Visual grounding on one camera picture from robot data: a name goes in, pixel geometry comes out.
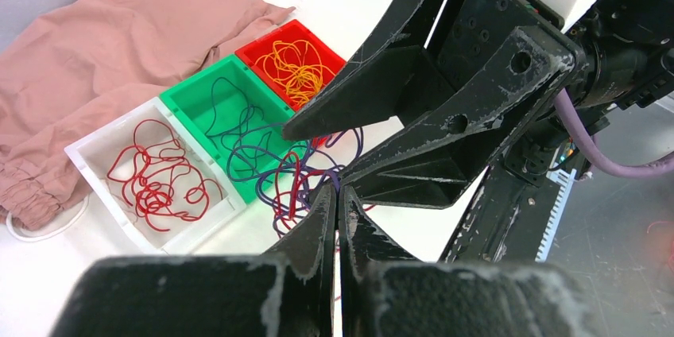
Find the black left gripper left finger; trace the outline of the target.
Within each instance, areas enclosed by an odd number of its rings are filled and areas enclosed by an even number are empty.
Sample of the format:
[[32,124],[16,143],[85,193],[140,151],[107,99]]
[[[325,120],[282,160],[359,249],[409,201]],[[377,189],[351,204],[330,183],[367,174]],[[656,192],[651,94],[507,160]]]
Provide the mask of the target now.
[[330,336],[337,192],[258,255],[105,258],[77,281],[54,336]]

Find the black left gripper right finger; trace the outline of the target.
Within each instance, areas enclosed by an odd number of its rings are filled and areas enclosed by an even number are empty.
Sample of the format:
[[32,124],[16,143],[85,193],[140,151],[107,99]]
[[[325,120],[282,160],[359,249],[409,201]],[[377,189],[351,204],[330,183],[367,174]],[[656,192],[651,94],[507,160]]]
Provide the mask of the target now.
[[345,336],[598,336],[579,285],[540,263],[423,262],[339,192]]

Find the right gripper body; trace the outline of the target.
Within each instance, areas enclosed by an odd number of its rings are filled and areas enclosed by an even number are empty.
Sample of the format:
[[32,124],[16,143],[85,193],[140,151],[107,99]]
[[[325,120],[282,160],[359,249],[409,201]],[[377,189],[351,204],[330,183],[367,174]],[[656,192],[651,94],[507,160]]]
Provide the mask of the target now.
[[587,63],[525,0],[395,0],[398,156],[493,156]]

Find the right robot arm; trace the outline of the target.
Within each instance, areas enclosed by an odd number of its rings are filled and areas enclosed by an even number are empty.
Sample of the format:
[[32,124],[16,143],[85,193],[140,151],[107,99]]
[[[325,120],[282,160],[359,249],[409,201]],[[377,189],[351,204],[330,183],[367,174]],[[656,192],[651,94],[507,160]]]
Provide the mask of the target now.
[[402,127],[312,195],[341,247],[345,336],[596,336],[591,307],[540,262],[559,211],[548,175],[572,144],[617,176],[593,136],[611,106],[673,89],[673,0],[393,0],[332,82],[282,131]]

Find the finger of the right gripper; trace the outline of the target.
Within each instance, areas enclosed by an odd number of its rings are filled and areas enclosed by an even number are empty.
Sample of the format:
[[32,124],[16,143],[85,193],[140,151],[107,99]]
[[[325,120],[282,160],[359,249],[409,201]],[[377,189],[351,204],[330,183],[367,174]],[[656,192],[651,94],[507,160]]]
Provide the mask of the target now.
[[282,129],[307,140],[381,122],[449,92],[424,47],[444,0],[392,0],[371,34],[336,77]]
[[440,108],[352,162],[339,175],[365,203],[440,209],[456,203],[482,171],[485,192],[506,194],[540,186],[543,161],[518,157],[536,108]]

